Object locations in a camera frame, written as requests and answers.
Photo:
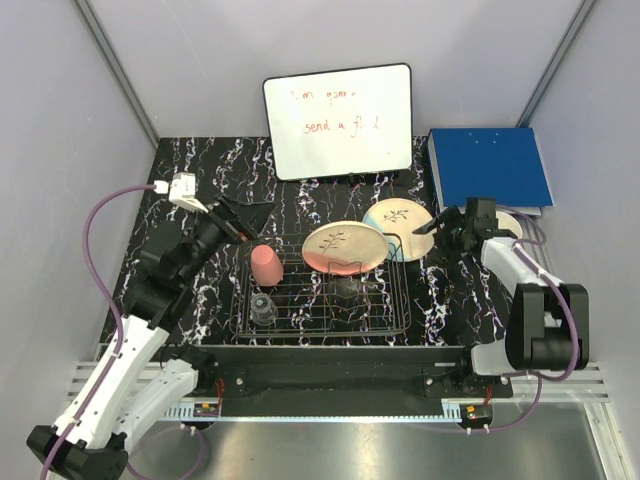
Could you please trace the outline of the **blue binder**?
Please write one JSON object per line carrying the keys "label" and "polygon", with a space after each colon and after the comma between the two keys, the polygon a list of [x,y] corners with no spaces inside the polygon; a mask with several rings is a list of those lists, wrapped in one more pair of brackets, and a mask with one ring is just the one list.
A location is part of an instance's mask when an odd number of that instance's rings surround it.
{"label": "blue binder", "polygon": [[439,208],[469,197],[538,215],[553,200],[531,128],[434,128],[427,144]]}

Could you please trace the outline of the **pink and cream plate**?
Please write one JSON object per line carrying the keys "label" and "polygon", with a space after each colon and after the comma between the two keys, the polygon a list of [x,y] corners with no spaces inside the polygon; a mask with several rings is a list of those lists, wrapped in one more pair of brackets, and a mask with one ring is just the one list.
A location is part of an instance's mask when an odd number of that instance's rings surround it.
{"label": "pink and cream plate", "polygon": [[340,276],[369,272],[386,259],[388,252],[385,236],[358,221],[321,226],[307,236],[301,248],[311,268]]}

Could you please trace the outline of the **small whiteboard with red writing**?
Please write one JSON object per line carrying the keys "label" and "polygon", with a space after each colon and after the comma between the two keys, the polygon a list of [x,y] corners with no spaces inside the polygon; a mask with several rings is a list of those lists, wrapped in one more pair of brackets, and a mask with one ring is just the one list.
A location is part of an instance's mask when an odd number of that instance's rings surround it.
{"label": "small whiteboard with red writing", "polygon": [[272,77],[263,82],[262,90],[279,180],[410,167],[408,64]]}

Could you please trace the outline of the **clear drinking glass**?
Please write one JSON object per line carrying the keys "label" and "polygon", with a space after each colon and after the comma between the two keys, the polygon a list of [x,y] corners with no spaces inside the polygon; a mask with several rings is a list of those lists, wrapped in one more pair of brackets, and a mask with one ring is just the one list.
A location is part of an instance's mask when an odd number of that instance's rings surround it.
{"label": "clear drinking glass", "polygon": [[250,319],[258,326],[266,327],[276,322],[278,307],[266,293],[253,294],[249,304]]}

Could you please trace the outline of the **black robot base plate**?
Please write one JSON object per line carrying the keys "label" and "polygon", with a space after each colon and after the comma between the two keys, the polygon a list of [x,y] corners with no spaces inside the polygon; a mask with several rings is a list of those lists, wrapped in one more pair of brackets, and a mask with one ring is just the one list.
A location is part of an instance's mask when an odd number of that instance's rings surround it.
{"label": "black robot base plate", "polygon": [[444,401],[512,397],[497,377],[474,377],[463,347],[207,346],[226,419],[283,421],[447,417]]}

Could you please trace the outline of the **pink plastic cup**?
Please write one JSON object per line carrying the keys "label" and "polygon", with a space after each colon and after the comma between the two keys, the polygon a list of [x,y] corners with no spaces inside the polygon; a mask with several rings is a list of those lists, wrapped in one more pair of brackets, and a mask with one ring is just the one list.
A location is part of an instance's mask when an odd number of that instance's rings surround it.
{"label": "pink plastic cup", "polygon": [[250,264],[259,286],[274,287],[283,279],[283,265],[276,251],[268,245],[258,245],[251,251]]}

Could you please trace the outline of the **blue and cream plate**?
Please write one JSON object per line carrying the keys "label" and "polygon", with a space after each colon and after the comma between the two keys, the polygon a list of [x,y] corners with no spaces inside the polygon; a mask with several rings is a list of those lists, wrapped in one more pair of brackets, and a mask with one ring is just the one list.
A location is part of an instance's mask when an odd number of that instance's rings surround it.
{"label": "blue and cream plate", "polygon": [[425,257],[434,246],[433,233],[414,234],[432,219],[422,205],[404,198],[390,198],[372,205],[362,221],[386,238],[389,260],[412,262]]}

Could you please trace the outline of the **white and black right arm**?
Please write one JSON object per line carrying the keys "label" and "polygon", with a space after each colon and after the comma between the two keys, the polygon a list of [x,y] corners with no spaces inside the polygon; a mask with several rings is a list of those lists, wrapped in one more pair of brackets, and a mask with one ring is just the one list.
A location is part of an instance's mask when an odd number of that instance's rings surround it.
{"label": "white and black right arm", "polygon": [[589,362],[589,296],[580,284],[552,275],[526,252],[528,242],[499,226],[493,198],[469,197],[448,207],[412,234],[431,234],[429,256],[442,264],[474,256],[509,291],[511,310],[504,337],[470,348],[469,362],[454,371],[466,396],[486,389],[490,376],[535,375],[560,382]]}

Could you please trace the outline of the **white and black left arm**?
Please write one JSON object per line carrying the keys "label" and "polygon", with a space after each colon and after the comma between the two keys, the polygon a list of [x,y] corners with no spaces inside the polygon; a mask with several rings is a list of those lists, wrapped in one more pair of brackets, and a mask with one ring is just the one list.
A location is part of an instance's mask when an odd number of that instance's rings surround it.
{"label": "white and black left arm", "polygon": [[124,305],[112,310],[111,343],[67,409],[27,438],[42,478],[120,478],[134,448],[170,407],[214,388],[214,355],[185,344],[148,385],[131,392],[191,304],[194,279],[205,264],[224,245],[257,239],[273,209],[271,202],[243,204],[221,196],[210,207],[197,207],[188,231],[174,222],[149,231]]}

